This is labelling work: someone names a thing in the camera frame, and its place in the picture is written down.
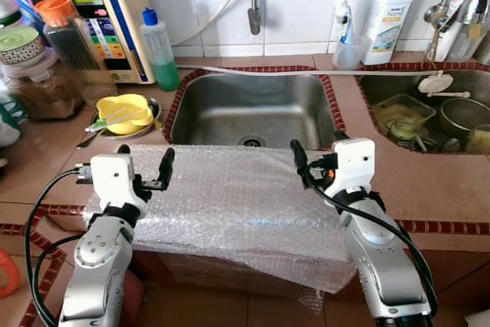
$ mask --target second sink basin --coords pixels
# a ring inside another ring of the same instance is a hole
[[[471,93],[471,99],[490,106],[490,74],[480,70],[446,70],[454,81],[444,92],[464,92]],[[371,106],[374,106],[399,93],[405,93],[415,99],[434,108],[437,115],[427,120],[423,128],[427,131],[428,137],[433,139],[438,146],[447,142],[449,137],[442,129],[439,122],[440,107],[444,101],[451,97],[433,96],[419,92],[418,85],[424,77],[394,77],[394,76],[363,76],[360,79],[361,87]],[[464,149],[466,142],[461,142],[461,150]]]
[[[322,80],[310,75],[209,74],[187,85],[170,136],[180,145],[306,149],[330,145],[335,124]]]

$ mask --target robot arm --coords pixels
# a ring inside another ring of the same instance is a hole
[[[119,324],[124,276],[132,257],[138,219],[145,216],[151,190],[163,191],[172,176],[173,149],[160,165],[160,176],[142,181],[126,153],[97,155],[81,178],[93,184],[102,214],[95,214],[75,250],[75,270],[64,295],[60,327],[113,327]]]
[[[306,188],[313,185],[320,187],[328,198],[343,204],[345,209],[363,211],[399,229],[369,195],[374,175],[374,142],[342,138],[335,143],[332,154],[311,164],[307,163],[299,142],[292,141],[296,167],[303,184]],[[309,174],[311,168],[319,169],[322,178],[314,179]],[[337,210],[345,231],[346,247],[358,265],[364,296],[377,325],[432,325],[426,292],[398,237],[366,218],[339,208]]]

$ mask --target spice jar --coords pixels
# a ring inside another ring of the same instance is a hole
[[[44,35],[58,57],[77,72],[77,87],[85,102],[95,107],[103,97],[117,95],[110,72],[87,42],[87,25],[77,14],[72,0],[43,0],[34,8],[46,22]]]
[[[50,47],[35,65],[2,65],[2,73],[10,95],[34,120],[67,118],[83,102],[74,83],[76,74]]]

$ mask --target brown tile countertop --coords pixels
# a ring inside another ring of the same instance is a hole
[[[178,63],[214,67],[304,65],[331,70],[331,59],[331,55],[319,54],[185,58]],[[396,53],[392,61],[405,64],[421,60],[418,53]],[[183,77],[190,72],[180,70],[179,73]],[[332,76],[331,82],[347,133],[376,142],[373,189],[381,193],[389,215],[402,220],[423,249],[490,251],[490,156],[423,155],[402,149],[377,131],[356,79]],[[119,92],[156,98],[163,109],[161,122],[164,122],[175,96],[155,85],[120,86]],[[7,215],[7,208],[8,216],[12,217],[15,216],[11,213],[14,206],[31,206],[43,186],[58,172],[72,168],[75,163],[87,162],[96,154],[114,152],[123,143],[98,138],[89,148],[76,150],[92,114],[91,110],[81,110],[71,119],[26,122],[22,126],[23,136],[19,142],[0,151],[0,156],[9,160],[5,176],[0,179],[0,218]],[[156,130],[127,142],[166,144],[162,133]],[[47,196],[47,212],[50,214],[53,210],[59,214],[60,206],[63,206],[63,214],[78,215],[92,193],[90,186],[75,185],[73,179],[67,179]],[[18,213],[24,216],[25,211]]]

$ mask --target yellow bowl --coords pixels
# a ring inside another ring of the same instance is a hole
[[[104,97],[97,102],[99,118],[107,119],[107,129],[112,133],[125,135],[138,132],[153,122],[153,113],[144,96],[133,93]]]

